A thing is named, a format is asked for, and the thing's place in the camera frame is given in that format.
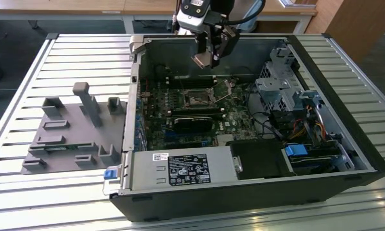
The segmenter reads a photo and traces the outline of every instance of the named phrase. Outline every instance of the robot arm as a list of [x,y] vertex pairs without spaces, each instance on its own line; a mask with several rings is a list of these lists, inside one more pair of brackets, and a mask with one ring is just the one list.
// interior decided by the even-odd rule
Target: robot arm
[[234,7],[240,7],[234,0],[182,0],[177,22],[194,34],[197,53],[192,59],[201,68],[214,68],[220,59],[232,53],[240,38],[238,29],[233,25],[254,19],[264,9],[265,1],[256,0],[254,5],[260,5],[257,10],[252,7],[244,19],[230,21],[230,12]]

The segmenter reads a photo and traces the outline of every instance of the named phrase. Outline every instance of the power supply label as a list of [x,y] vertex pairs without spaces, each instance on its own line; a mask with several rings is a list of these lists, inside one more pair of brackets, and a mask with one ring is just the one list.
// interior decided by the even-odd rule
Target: power supply label
[[169,156],[168,175],[172,186],[210,183],[206,154]]

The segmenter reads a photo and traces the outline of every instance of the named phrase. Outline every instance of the table leg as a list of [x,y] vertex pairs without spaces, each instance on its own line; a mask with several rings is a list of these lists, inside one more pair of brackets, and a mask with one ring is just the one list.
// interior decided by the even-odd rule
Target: table leg
[[294,34],[304,34],[308,24],[310,22],[312,16],[302,16],[300,21],[297,22],[297,26],[294,28]]
[[134,25],[133,25],[134,17],[132,15],[124,15],[122,21],[124,21],[125,33],[134,34]]
[[29,23],[32,29],[37,29],[38,28],[37,22],[38,22],[37,20],[28,20],[28,23]]

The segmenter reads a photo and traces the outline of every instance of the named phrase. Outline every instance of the blue latch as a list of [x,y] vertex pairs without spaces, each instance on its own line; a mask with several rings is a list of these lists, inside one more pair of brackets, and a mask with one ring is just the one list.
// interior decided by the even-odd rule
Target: blue latch
[[113,180],[117,178],[117,170],[113,169],[113,170],[105,170],[104,172],[104,179],[105,180]]
[[292,156],[292,155],[308,155],[305,146],[302,144],[289,145],[285,148],[285,152],[286,152],[288,156]]

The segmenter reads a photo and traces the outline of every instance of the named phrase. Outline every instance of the circuit board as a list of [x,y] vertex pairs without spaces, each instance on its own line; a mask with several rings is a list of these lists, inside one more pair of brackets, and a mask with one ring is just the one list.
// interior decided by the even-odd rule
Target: circuit board
[[[157,82],[141,94],[146,150],[224,146],[228,141],[257,137],[244,103],[246,84],[236,84],[225,77],[217,78],[210,88],[180,86],[181,89],[172,89],[168,82]],[[210,128],[178,132],[174,123],[192,119],[204,120],[200,124],[210,121]]]

